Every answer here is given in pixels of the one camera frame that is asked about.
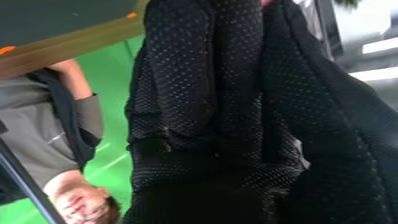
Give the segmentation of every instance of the black mesh fabric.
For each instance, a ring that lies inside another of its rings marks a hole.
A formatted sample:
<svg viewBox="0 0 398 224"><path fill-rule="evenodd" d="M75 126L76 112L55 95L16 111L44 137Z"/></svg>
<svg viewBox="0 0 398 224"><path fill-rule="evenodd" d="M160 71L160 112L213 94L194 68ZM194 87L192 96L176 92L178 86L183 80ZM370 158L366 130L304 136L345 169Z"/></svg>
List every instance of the black mesh fabric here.
<svg viewBox="0 0 398 224"><path fill-rule="evenodd" d="M386 136L398 134L396 113L323 58L304 25L299 7L275 1L265 11L265 89L311 162L283 223L395 223L398 148Z"/></svg>
<svg viewBox="0 0 398 224"><path fill-rule="evenodd" d="M396 113L306 27L290 0L263 15L258 0L151 1L126 224L396 223Z"/></svg>

